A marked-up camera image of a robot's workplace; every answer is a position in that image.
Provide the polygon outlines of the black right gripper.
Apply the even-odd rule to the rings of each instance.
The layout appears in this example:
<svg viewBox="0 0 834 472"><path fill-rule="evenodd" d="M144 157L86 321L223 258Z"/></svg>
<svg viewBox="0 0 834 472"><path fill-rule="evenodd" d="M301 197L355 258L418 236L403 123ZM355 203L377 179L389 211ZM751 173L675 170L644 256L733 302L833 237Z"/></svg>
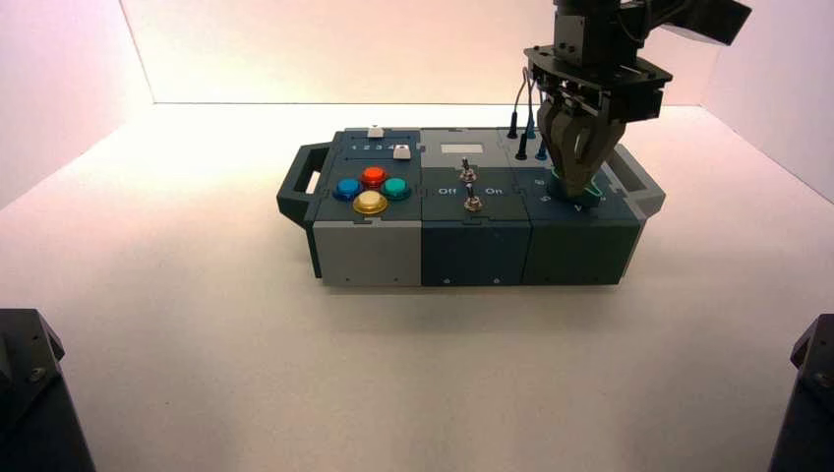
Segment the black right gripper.
<svg viewBox="0 0 834 472"><path fill-rule="evenodd" d="M524 50L537 88L551 101L537 115L543 143L563 194L579 198L623 136L624 123L659 116L673 76L642 58L590 68L571 65L557 52L552 45Z"/></svg>

